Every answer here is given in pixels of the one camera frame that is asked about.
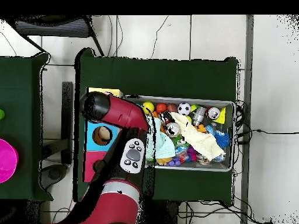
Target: dark green table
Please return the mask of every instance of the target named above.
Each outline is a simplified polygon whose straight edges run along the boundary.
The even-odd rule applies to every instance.
[[[90,48],[76,57],[76,96],[87,87],[120,89],[125,95],[181,97],[190,99],[230,100],[235,102],[238,61],[98,58]],[[82,182],[84,119],[78,113],[78,198],[87,183]],[[156,169],[155,200],[222,200],[231,204],[232,172],[183,171]]]
[[[14,175],[0,184],[0,199],[51,200],[39,184],[41,160],[40,74],[48,54],[0,57],[0,138],[19,153]]]

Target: pink plate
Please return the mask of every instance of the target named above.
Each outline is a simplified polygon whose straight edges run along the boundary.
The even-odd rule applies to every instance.
[[[8,142],[0,139],[0,184],[12,177],[19,155]]]

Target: red ball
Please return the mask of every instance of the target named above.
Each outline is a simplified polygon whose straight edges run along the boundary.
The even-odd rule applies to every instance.
[[[156,105],[156,112],[157,113],[161,113],[163,111],[166,111],[167,110],[167,105],[165,103],[158,103]]]
[[[167,111],[169,111],[170,113],[177,113],[178,112],[178,107],[174,104],[168,104],[167,105]]]

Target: yellow cloth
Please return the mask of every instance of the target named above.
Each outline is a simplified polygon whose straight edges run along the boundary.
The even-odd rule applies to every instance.
[[[191,144],[198,153],[201,153],[208,160],[212,160],[224,153],[217,145],[216,139],[212,134],[198,132],[184,115],[173,112],[171,116],[175,120],[175,123],[180,126],[180,131],[185,141]]]
[[[97,91],[105,94],[111,93],[113,96],[116,96],[118,98],[123,97],[123,93],[119,89],[102,89],[100,87],[90,87],[88,91],[89,92]]]

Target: gray plastic bin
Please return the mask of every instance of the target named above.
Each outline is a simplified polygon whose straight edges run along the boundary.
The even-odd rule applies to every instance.
[[[168,97],[151,97],[151,96],[140,96],[139,98],[126,96],[126,99],[136,104],[143,102],[152,102],[154,105],[157,103],[174,103],[176,105],[187,102],[190,105],[198,104],[202,107],[218,107],[222,109],[226,107],[225,111],[225,123],[217,123],[217,130],[227,132],[230,136],[230,145],[224,149],[226,152],[226,158],[223,162],[211,162],[209,165],[201,165],[198,162],[182,163],[180,166],[155,166],[156,169],[175,169],[175,170],[201,170],[211,172],[228,172],[234,165],[234,137],[235,136],[235,121],[236,121],[236,106],[231,101],[220,101],[220,100],[197,100],[197,99],[182,99],[182,98],[168,98]],[[204,118],[203,124],[208,125],[211,120]]]

